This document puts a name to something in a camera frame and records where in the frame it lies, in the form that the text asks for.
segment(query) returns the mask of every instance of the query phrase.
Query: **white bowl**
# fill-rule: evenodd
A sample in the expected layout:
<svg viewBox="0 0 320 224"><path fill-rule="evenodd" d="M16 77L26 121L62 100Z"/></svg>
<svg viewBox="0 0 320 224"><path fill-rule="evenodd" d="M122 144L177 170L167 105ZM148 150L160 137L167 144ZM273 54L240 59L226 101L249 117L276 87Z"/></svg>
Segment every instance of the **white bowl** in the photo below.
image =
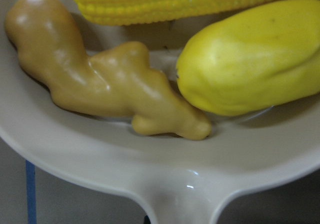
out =
<svg viewBox="0 0 320 224"><path fill-rule="evenodd" d="M1 0L0 135L20 155L69 182L133 199L152 224L214 224L234 198L290 182L320 167L320 96L237 118L213 116L203 141L142 137L125 120L94 119L53 105L19 67L3 29L16 0ZM224 15L128 27L85 21L72 0L88 53L138 40L174 76L186 41Z"/></svg>

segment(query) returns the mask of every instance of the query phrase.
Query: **blue stripe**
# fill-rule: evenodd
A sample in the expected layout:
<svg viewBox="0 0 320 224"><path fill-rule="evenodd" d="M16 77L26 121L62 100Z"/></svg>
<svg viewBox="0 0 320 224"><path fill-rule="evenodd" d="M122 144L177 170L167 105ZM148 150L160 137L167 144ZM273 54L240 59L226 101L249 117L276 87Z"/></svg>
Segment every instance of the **blue stripe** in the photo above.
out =
<svg viewBox="0 0 320 224"><path fill-rule="evenodd" d="M25 162L28 224L37 224L35 166Z"/></svg>

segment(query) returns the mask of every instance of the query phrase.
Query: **ginger root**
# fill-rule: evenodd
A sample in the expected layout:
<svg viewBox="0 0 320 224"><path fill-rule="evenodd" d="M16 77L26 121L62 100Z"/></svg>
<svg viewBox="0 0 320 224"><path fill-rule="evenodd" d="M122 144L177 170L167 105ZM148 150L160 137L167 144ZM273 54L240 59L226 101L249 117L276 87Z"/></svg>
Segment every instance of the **ginger root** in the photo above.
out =
<svg viewBox="0 0 320 224"><path fill-rule="evenodd" d="M175 133L207 137L212 124L150 68L149 51L126 42L89 56L81 33L59 0L18 0L7 13L5 30L17 48L22 69L46 85L65 110L104 117L132 116L142 135Z"/></svg>

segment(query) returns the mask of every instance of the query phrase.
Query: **yellow papaya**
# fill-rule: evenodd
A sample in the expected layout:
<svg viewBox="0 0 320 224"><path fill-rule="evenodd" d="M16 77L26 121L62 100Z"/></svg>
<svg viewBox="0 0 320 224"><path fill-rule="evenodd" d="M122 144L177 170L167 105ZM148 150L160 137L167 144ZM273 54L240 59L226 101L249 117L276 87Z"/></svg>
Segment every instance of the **yellow papaya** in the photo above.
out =
<svg viewBox="0 0 320 224"><path fill-rule="evenodd" d="M320 0L281 0L213 23L186 44L181 94L235 116L320 92Z"/></svg>

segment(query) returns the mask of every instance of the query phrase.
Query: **white plate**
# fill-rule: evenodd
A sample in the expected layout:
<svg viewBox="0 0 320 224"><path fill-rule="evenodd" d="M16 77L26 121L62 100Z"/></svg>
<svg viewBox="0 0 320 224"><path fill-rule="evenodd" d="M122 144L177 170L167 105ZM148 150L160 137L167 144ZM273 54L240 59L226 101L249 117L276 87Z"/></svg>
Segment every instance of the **white plate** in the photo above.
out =
<svg viewBox="0 0 320 224"><path fill-rule="evenodd" d="M1 25L15 1L0 1ZM72 0L61 1L75 13L89 53L139 40L168 76L186 41L223 16L104 27L81 18ZM213 224L239 195L290 182L320 167L319 95L259 115L213 117L217 130L204 141L141 137L126 121L97 120L53 105L49 93L20 69L3 26L0 32L2 138L53 175L133 199L152 224Z"/></svg>

